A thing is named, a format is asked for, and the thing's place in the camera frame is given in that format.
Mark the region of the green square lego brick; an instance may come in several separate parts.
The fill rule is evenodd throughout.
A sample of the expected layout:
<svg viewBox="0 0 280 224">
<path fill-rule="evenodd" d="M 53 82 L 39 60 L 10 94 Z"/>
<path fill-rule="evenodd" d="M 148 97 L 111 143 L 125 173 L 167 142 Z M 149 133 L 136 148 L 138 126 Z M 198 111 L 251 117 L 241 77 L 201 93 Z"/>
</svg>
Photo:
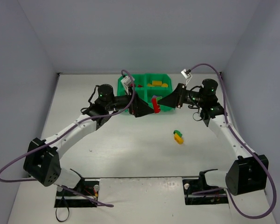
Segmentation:
<svg viewBox="0 0 280 224">
<path fill-rule="evenodd" d="M 160 109 L 161 109 L 162 111 L 167 111 L 167 110 L 168 110 L 168 107 L 167 107 L 167 106 L 160 105 Z"/>
</svg>

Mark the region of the red square lego brick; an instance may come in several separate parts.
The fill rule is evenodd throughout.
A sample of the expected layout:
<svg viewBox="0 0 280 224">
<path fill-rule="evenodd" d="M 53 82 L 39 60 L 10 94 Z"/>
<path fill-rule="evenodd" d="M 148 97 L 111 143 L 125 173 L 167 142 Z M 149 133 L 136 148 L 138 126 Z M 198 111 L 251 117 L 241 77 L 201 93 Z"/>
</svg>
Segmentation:
<svg viewBox="0 0 280 224">
<path fill-rule="evenodd" d="M 154 113 L 159 113 L 161 109 L 160 106 L 158 105 L 157 98 L 152 98 L 151 102 L 153 105 Z"/>
</svg>

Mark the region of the pale yellow lego brick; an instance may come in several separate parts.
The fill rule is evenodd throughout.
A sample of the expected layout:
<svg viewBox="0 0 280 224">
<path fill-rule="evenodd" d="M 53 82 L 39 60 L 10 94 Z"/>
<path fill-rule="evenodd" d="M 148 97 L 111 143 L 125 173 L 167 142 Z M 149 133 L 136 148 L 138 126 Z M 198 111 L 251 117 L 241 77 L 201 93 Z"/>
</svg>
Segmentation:
<svg viewBox="0 0 280 224">
<path fill-rule="evenodd" d="M 153 81 L 152 81 L 152 85 L 153 85 L 153 86 L 162 86 L 162 81 L 153 80 Z"/>
</svg>

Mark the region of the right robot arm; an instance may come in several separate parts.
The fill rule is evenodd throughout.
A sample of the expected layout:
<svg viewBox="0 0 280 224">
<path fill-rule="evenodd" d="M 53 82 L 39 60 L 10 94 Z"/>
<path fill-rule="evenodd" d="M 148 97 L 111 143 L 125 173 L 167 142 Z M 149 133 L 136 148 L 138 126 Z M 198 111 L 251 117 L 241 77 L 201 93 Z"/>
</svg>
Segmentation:
<svg viewBox="0 0 280 224">
<path fill-rule="evenodd" d="M 268 168 L 268 159 L 255 151 L 247 152 L 242 139 L 234 137 L 230 130 L 232 124 L 226 122 L 225 110 L 218 102 L 217 87 L 218 83 L 213 79 L 203 80 L 198 91 L 187 90 L 185 85 L 178 84 L 171 94 L 158 103 L 171 108 L 181 108 L 184 104 L 196 107 L 202 121 L 231 156 L 233 161 L 228 170 L 216 168 L 203 173 L 208 186 L 226 188 L 234 196 L 263 190 L 267 181 L 264 169 Z"/>
</svg>

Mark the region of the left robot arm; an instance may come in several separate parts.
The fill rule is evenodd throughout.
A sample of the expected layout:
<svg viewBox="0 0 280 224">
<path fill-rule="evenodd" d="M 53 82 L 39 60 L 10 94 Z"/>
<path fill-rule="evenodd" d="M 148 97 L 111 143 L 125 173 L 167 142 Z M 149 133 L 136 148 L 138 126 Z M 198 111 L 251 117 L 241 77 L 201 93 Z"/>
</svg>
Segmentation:
<svg viewBox="0 0 280 224">
<path fill-rule="evenodd" d="M 28 146 L 23 168 L 43 186 L 65 186 L 70 189 L 81 185 L 83 178 L 72 169 L 62 168 L 62 156 L 83 137 L 102 127 L 115 113 L 128 110 L 134 117 L 152 114 L 154 110 L 132 88 L 124 96 L 114 96 L 109 84 L 96 86 L 98 98 L 69 126 L 44 140 L 33 139 Z"/>
</svg>

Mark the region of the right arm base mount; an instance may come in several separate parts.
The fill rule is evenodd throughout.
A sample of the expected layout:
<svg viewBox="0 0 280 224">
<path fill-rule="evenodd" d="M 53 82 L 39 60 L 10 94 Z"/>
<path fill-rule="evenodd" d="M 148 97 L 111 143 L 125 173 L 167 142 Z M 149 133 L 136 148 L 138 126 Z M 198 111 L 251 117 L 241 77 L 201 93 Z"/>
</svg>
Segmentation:
<svg viewBox="0 0 280 224">
<path fill-rule="evenodd" d="M 228 204 L 228 196 L 223 188 L 209 186 L 205 174 L 217 169 L 199 172 L 196 178 L 183 178 L 183 193 L 185 205 L 217 205 Z"/>
</svg>

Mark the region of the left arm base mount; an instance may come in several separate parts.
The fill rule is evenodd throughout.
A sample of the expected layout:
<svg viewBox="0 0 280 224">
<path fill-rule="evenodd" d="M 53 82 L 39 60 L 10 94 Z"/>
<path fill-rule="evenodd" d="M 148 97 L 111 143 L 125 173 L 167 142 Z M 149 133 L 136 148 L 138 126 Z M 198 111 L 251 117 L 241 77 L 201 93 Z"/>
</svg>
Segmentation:
<svg viewBox="0 0 280 224">
<path fill-rule="evenodd" d="M 74 190 L 92 198 L 98 199 L 99 179 L 85 179 L 83 185 Z M 54 208 L 96 208 L 97 204 L 62 188 L 57 188 Z"/>
</svg>

